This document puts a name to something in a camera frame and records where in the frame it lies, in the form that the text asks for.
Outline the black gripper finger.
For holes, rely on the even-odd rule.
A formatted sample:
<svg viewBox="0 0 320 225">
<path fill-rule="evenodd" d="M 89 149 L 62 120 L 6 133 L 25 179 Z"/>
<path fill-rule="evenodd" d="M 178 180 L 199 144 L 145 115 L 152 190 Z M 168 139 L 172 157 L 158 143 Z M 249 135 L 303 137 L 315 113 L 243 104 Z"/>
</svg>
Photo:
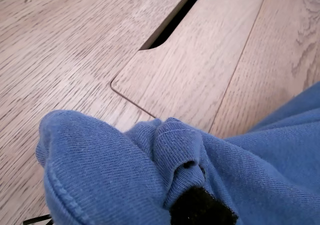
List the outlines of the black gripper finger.
<svg viewBox="0 0 320 225">
<path fill-rule="evenodd" d="M 238 216 L 203 187 L 186 190 L 171 206 L 172 225 L 235 225 Z"/>
</svg>

